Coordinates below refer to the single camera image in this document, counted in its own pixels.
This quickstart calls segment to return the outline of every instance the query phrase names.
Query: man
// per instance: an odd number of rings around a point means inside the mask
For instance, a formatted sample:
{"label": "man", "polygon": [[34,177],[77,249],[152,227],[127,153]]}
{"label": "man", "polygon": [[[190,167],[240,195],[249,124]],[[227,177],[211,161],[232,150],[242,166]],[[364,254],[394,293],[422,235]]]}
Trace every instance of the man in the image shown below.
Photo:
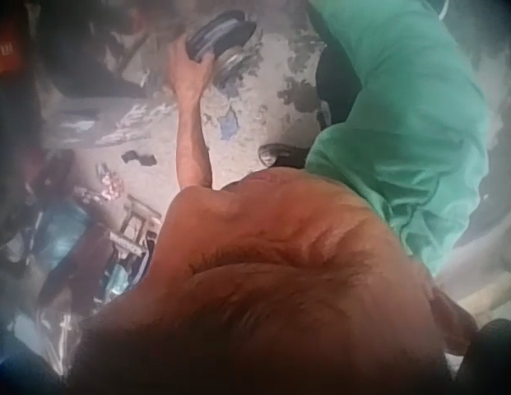
{"label": "man", "polygon": [[435,272],[476,207],[483,96],[423,3],[312,7],[362,90],[306,171],[212,190],[200,99],[213,59],[170,47],[182,192],[144,281],[86,323],[73,391],[450,391],[444,352],[462,355],[476,325],[425,266]]}

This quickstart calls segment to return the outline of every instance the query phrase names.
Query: sleeve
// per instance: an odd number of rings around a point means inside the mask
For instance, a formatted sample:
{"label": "sleeve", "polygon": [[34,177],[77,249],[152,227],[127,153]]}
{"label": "sleeve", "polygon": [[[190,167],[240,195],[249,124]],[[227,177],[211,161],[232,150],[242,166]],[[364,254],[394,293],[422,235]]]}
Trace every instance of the sleeve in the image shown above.
{"label": "sleeve", "polygon": [[347,122],[321,133],[307,171],[353,188],[435,275],[467,229],[487,173],[488,110],[474,73],[426,2],[310,5],[363,90]]}

